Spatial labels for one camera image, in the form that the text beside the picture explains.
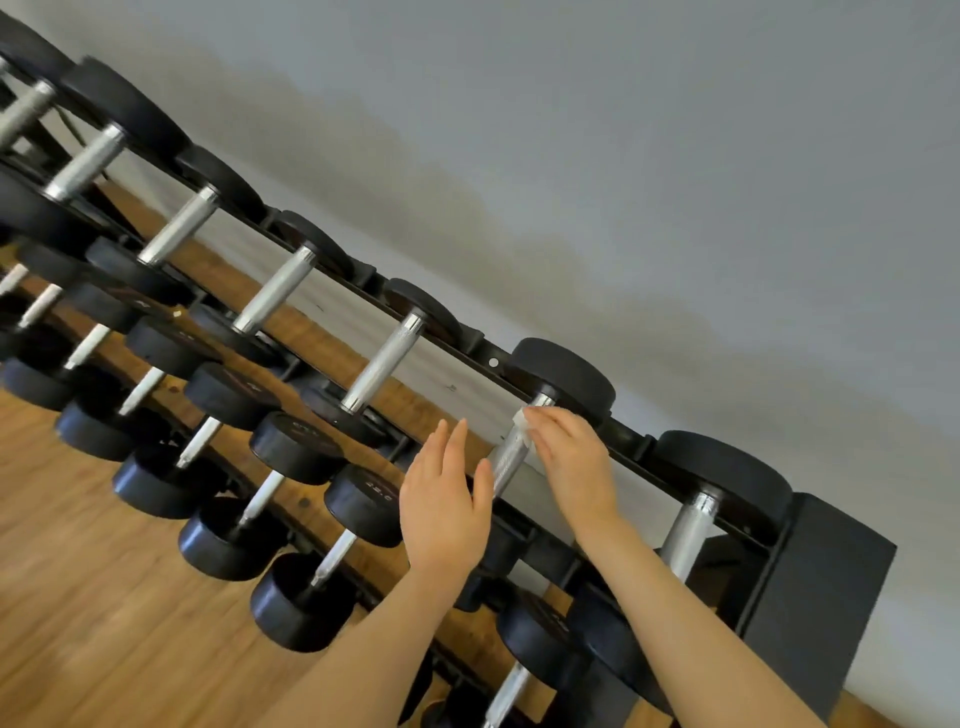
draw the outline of wall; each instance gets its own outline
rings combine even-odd
[[[590,358],[632,426],[727,440],[897,542],[850,687],[960,723],[955,3],[4,7],[502,346]],[[675,505],[621,489],[657,543]]]

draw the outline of person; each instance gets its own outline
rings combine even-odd
[[[684,728],[824,728],[619,514],[611,460],[590,425],[527,407],[529,433],[577,543],[627,617]],[[491,465],[464,477],[467,422],[440,422],[400,489],[410,570],[259,723],[260,728],[393,728],[434,632],[483,556]]]

